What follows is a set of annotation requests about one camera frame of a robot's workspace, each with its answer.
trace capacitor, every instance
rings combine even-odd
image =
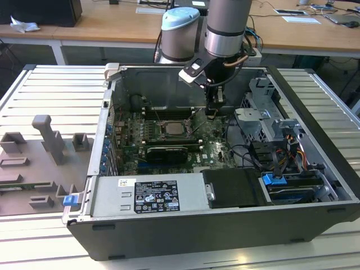
[[[219,129],[213,129],[213,133],[214,133],[215,137],[219,137],[219,135],[220,135]]]
[[[106,171],[106,166],[105,165],[100,165],[99,167],[101,172],[105,172]]]

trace computer tower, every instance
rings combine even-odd
[[[9,24],[10,16],[25,23],[73,27],[81,17],[80,0],[4,0],[0,3],[0,23]]]

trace blue clip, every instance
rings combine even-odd
[[[67,195],[62,202],[63,206],[78,206],[79,195]]]
[[[267,185],[286,185],[287,184],[284,176],[281,178],[274,178],[272,173],[267,173],[262,178],[263,178],[263,181],[266,186]]]

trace warning label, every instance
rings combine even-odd
[[[136,182],[134,199],[137,214],[180,211],[176,181]]]

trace slotted aluminum surface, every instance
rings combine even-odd
[[[359,118],[317,75],[301,69],[279,69],[279,72],[360,176]],[[280,104],[290,118],[295,118],[284,100]]]
[[[32,121],[37,114],[48,114],[52,129],[63,138],[78,132],[94,138],[104,81],[104,66],[38,65],[26,71],[0,111],[0,137],[21,132],[26,140],[39,139]]]
[[[91,74],[100,73],[103,69],[101,66],[38,66],[32,73],[39,73],[40,71],[43,73],[68,72],[64,68],[72,68],[74,71],[76,70],[74,73],[80,74],[84,72],[83,69],[87,69],[86,71],[89,71]],[[61,92],[64,95],[74,93],[74,86],[65,85],[53,85],[51,87],[24,87],[19,85],[19,88],[21,88],[21,91],[24,93]],[[315,87],[309,88],[302,88],[300,86],[300,88],[302,91],[324,93],[324,91],[316,87],[316,85]],[[96,86],[76,87],[77,93],[96,93],[99,91],[101,91],[100,88]],[[83,106],[68,107],[69,110],[63,109],[63,107],[29,107],[22,109],[21,112],[14,110],[12,113],[14,114],[13,117],[21,116],[21,118],[17,118],[18,125],[31,124],[33,115],[39,112],[52,115],[54,125],[63,125],[66,123],[79,125],[80,122],[83,124],[96,122],[95,111],[98,109],[96,107]],[[322,113],[318,113],[317,116],[320,117],[319,120],[326,120],[326,116],[332,113],[331,119],[340,118],[341,120],[343,117],[347,119],[345,114],[342,115],[338,112],[339,109],[333,111],[327,108],[326,110],[322,110]],[[3,117],[1,117],[1,119],[4,123],[7,123],[7,125],[12,124],[12,121],[5,120]],[[345,135],[341,133],[334,133],[334,139],[342,140],[341,138],[344,136]],[[346,138],[352,137],[357,138],[355,132],[346,134]],[[360,159],[353,159],[352,161],[360,162]],[[45,215],[41,220],[23,217],[23,219],[17,221],[6,221],[6,218],[0,218],[0,250],[1,270],[49,270],[63,269],[68,266],[81,269],[113,270],[360,269],[360,219],[355,222],[337,224],[322,235],[316,237],[313,241],[301,244],[259,246],[206,253],[95,262],[61,223],[59,214]]]

